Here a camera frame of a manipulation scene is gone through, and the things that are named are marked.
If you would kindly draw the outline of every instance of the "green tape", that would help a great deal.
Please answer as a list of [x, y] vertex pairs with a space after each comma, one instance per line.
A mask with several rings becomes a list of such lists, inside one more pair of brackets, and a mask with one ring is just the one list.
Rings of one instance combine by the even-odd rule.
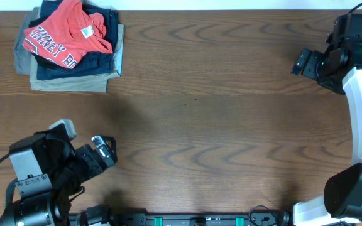
[[161, 217], [155, 217], [155, 226], [163, 226], [163, 219]]
[[244, 226], [244, 218], [236, 217], [236, 226]]

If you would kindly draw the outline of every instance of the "gray fabric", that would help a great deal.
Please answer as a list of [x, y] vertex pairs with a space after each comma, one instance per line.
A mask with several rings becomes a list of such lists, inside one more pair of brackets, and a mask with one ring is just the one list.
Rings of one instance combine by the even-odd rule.
[[26, 14], [23, 19], [22, 25], [20, 26], [19, 32], [16, 35], [16, 41], [13, 46], [13, 56], [14, 56], [14, 67], [17, 74], [29, 75], [30, 74], [30, 58], [31, 53], [26, 51], [22, 47], [22, 42], [25, 39], [24, 30], [29, 27], [30, 21], [37, 19], [39, 14], [39, 7], [35, 7], [32, 11]]
[[58, 78], [53, 80], [37, 80], [37, 61], [31, 56], [31, 73], [30, 83], [32, 90], [40, 91], [84, 91], [84, 92], [105, 92], [107, 80], [110, 78], [118, 78], [121, 73], [122, 49], [124, 45], [123, 24], [118, 25], [118, 40], [114, 49], [114, 65], [113, 73], [105, 73], [100, 75], [88, 75], [81, 77]]

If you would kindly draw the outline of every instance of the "blue garment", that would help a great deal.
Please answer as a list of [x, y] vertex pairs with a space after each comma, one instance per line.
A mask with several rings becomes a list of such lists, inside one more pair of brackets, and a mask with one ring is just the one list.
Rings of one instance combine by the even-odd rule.
[[[43, 1], [40, 8], [40, 19], [32, 21], [29, 27], [41, 24], [57, 8], [61, 1]], [[75, 68], [63, 68], [40, 56], [35, 55], [37, 60], [37, 79], [51, 80], [56, 78], [79, 77], [85, 75], [97, 75], [102, 73], [111, 73], [114, 68], [114, 48], [118, 38], [118, 14], [109, 9], [101, 9], [96, 6], [84, 4], [83, 11], [87, 14], [101, 13], [104, 17], [104, 26], [106, 27], [105, 40], [112, 45], [112, 54], [89, 52]]]

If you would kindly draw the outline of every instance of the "pile of clothing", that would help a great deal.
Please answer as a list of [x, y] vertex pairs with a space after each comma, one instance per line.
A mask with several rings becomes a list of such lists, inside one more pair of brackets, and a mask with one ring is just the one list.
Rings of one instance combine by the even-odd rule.
[[30, 76], [32, 90], [105, 92], [121, 76], [124, 29], [113, 10], [45, 0], [16, 37], [16, 73]]

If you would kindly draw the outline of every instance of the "wood grain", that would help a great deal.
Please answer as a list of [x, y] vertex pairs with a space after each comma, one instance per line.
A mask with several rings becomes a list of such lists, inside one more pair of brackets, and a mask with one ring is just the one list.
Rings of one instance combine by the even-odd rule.
[[[248, 212], [321, 195], [347, 168], [345, 96], [289, 74], [303, 47], [323, 51], [342, 11], [121, 11], [123, 76], [107, 94], [33, 92], [12, 48], [25, 12], [0, 12], [0, 156], [57, 119], [74, 146], [114, 136], [118, 166], [85, 183], [72, 211]], [[14, 178], [0, 164], [0, 216]]]

